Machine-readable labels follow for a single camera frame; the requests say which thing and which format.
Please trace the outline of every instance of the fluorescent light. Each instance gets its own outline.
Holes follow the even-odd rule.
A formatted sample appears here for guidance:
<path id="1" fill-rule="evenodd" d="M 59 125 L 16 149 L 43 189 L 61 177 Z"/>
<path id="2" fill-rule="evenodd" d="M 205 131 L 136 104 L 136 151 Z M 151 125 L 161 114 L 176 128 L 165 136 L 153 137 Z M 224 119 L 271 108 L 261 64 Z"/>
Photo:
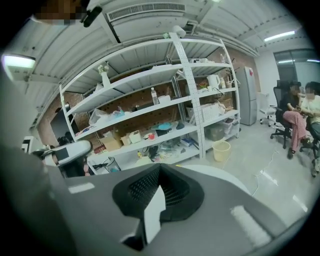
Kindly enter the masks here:
<path id="1" fill-rule="evenodd" d="M 320 60 L 317 60 L 317 59 L 308 59 L 307 62 L 318 62 L 318 63 L 319 63 Z"/>
<path id="2" fill-rule="evenodd" d="M 3 62 L 5 66 L 14 66 L 31 69 L 35 64 L 36 59 L 33 57 L 23 55 L 5 55 L 3 58 Z"/>
<path id="3" fill-rule="evenodd" d="M 280 61 L 278 61 L 278 64 L 281 64 L 281 63 L 289 63 L 289 62 L 292 62 L 292 59 L 280 60 Z"/>
<path id="4" fill-rule="evenodd" d="M 282 33 L 282 34 L 277 34 L 277 35 L 268 37 L 268 38 L 264 39 L 264 41 L 267 42 L 267 41 L 270 41 L 270 40 L 273 40 L 273 39 L 276 39 L 276 38 L 281 38 L 281 37 L 294 35 L 294 34 L 295 34 L 295 31 L 285 32 L 285 33 Z"/>

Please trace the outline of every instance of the black cover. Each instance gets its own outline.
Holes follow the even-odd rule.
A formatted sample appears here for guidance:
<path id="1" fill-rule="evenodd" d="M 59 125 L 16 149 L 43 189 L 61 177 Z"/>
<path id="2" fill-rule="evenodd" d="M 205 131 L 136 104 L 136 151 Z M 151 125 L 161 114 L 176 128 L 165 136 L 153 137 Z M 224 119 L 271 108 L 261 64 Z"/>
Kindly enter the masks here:
<path id="1" fill-rule="evenodd" d="M 160 214 L 161 223 L 187 219 L 204 200 L 205 194 L 198 182 L 160 163 L 118 183 L 112 198 L 125 216 L 143 220 L 144 210 L 159 186 L 163 189 L 166 207 Z"/>

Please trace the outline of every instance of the cardboard box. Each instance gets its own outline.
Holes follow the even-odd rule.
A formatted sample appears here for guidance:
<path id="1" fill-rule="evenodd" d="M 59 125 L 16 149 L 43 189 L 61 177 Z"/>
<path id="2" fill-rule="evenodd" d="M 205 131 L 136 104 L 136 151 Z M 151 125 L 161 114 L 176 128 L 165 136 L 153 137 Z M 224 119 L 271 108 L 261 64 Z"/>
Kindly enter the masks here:
<path id="1" fill-rule="evenodd" d="M 114 137 L 108 136 L 108 137 L 101 138 L 100 141 L 108 151 L 118 150 L 122 147 L 122 142 L 120 140 L 120 137 L 117 135 L 115 135 Z"/>

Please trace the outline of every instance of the white floor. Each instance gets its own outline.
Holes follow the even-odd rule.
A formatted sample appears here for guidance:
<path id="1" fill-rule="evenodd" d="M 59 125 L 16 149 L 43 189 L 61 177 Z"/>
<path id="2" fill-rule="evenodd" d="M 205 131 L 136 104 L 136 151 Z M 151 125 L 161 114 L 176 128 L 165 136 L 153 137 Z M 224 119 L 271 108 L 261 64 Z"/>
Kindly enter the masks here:
<path id="1" fill-rule="evenodd" d="M 310 212 L 319 195 L 320 175 L 311 176 L 313 154 L 309 149 L 297 152 L 291 160 L 287 159 L 291 140 L 287 140 L 288 147 L 283 149 L 282 137 L 270 139 L 274 130 L 259 122 L 252 126 L 241 125 L 239 138 L 228 140 L 231 155 L 227 161 L 216 162 L 213 150 L 209 150 L 204 159 L 194 157 L 179 164 L 214 166 L 229 172 L 254 194 L 254 198 L 290 226 Z"/>

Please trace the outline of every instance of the person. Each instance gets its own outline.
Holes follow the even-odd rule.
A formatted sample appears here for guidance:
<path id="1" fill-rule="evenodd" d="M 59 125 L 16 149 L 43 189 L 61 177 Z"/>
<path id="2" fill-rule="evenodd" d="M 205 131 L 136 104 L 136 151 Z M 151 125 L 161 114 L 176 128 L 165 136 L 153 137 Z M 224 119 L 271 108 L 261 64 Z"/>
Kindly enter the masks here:
<path id="1" fill-rule="evenodd" d="M 299 86 L 296 83 L 291 83 L 288 93 L 284 95 L 280 102 L 280 108 L 283 111 L 283 119 L 292 125 L 291 147 L 288 150 L 287 157 L 292 159 L 297 151 L 299 142 L 307 148 L 312 147 L 312 143 L 307 138 L 306 121 L 301 115 L 301 94 Z"/>
<path id="2" fill-rule="evenodd" d="M 301 111 L 309 116 L 310 128 L 314 135 L 320 138 L 320 96 L 316 95 L 316 83 L 309 82 L 305 86 L 305 98 L 301 104 Z M 314 163 L 312 176 L 316 176 L 320 171 L 320 150 L 318 150 L 317 158 Z"/>

